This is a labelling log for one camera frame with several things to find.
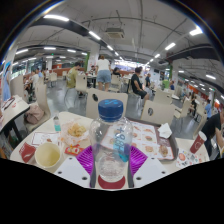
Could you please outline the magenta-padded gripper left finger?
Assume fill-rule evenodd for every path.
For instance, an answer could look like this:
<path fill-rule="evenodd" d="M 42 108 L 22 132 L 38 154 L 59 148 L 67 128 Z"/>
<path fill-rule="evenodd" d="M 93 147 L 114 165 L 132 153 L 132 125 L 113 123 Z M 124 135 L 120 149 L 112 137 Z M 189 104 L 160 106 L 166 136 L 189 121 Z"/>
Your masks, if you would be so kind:
<path fill-rule="evenodd" d="M 76 157 L 66 158 L 54 174 L 76 185 L 89 188 L 93 170 L 94 157 L 92 148 L 88 146 Z"/>

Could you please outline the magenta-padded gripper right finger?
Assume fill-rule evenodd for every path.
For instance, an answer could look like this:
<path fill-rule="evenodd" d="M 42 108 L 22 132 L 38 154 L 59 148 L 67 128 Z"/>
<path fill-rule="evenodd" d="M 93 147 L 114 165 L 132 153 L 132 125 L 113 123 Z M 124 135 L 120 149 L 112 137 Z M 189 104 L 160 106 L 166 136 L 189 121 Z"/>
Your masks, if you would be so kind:
<path fill-rule="evenodd" d="M 138 148 L 131 147 L 130 172 L 133 186 L 143 187 L 167 175 L 167 169 L 154 157 L 148 157 Z"/>

